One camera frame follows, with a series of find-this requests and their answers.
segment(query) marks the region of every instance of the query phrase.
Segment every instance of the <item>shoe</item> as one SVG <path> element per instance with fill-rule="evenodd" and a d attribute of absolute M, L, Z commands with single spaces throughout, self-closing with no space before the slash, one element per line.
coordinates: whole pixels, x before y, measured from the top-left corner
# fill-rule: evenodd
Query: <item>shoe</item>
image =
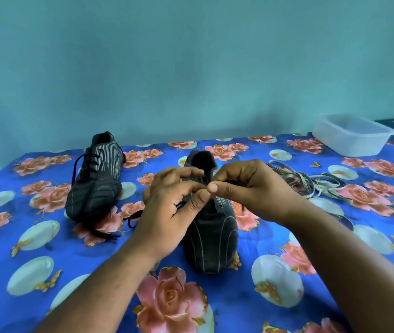
<path fill-rule="evenodd" d="M 76 178 L 77 162 L 83 164 Z M 95 230 L 115 205 L 122 191 L 120 173 L 126 157 L 110 132 L 95 134 L 90 147 L 74 164 L 72 187 L 67 196 L 66 215 L 102 238 L 115 237 Z"/>
<path fill-rule="evenodd" d="M 185 167 L 197 167 L 205 171 L 202 178 L 188 180 L 207 185 L 218 171 L 209 151 L 192 151 Z M 186 195 L 188 202 L 193 194 Z M 183 238 L 185 258 L 192 268 L 203 274 L 219 274 L 233 261 L 238 239 L 237 220 L 231 201 L 215 197 L 206 203 L 194 218 Z"/>

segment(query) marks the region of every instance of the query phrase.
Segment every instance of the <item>bed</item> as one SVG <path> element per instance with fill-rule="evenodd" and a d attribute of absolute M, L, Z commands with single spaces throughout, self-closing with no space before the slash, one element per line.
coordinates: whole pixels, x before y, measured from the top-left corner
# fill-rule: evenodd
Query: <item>bed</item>
<path fill-rule="evenodd" d="M 209 150 L 217 164 L 248 159 L 278 160 L 309 175 L 334 173 L 359 190 L 353 203 L 321 196 L 313 203 L 333 209 L 353 223 L 354 232 L 394 263 L 394 142 L 374 157 L 346 158 L 311 134 L 172 142 L 122 147 L 124 193 L 112 217 L 122 219 L 144 208 L 142 191 L 154 173 L 183 166 L 192 150 Z M 129 238 L 126 222 L 117 227 L 117 241 L 94 243 L 75 232 L 64 203 L 74 161 L 83 150 L 29 153 L 0 171 L 0 332 L 31 332 L 94 269 Z M 195 330 L 205 332 L 295 332 L 349 326 L 315 269 L 287 229 L 236 208 L 237 254 L 220 275 L 200 275 L 187 264 L 179 246 L 160 262 L 196 287 L 189 301 L 201 313 L 187 313 Z M 144 310 L 135 295 L 119 331 L 139 332 Z"/>

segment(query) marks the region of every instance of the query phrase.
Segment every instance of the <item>right hand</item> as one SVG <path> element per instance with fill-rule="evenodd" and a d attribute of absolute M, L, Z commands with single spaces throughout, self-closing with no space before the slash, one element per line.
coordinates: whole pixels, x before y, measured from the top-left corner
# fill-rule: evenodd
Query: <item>right hand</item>
<path fill-rule="evenodd" d="M 306 204 L 305 198 L 261 160 L 223 165 L 207 189 L 212 195 L 238 202 L 258 217 L 283 226 L 295 209 Z"/>

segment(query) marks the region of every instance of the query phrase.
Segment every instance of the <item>left hand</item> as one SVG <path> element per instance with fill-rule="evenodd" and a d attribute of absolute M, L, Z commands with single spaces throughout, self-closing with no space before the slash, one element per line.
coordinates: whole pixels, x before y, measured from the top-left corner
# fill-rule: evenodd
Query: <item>left hand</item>
<path fill-rule="evenodd" d="M 146 207 L 131 239 L 155 261 L 174 251 L 197 213 L 211 198 L 203 184 L 181 181 L 203 175 L 195 167 L 167 168 L 155 175 L 148 192 L 143 194 Z M 195 193 L 193 198 L 177 211 L 176 205 L 189 193 Z"/>

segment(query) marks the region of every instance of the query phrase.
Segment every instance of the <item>white plastic container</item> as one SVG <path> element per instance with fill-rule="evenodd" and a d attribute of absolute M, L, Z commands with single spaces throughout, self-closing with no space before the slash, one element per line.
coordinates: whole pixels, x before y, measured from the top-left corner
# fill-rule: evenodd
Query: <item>white plastic container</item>
<path fill-rule="evenodd" d="M 350 114 L 331 114 L 320 117 L 312 135 L 346 157 L 376 155 L 394 129 Z"/>

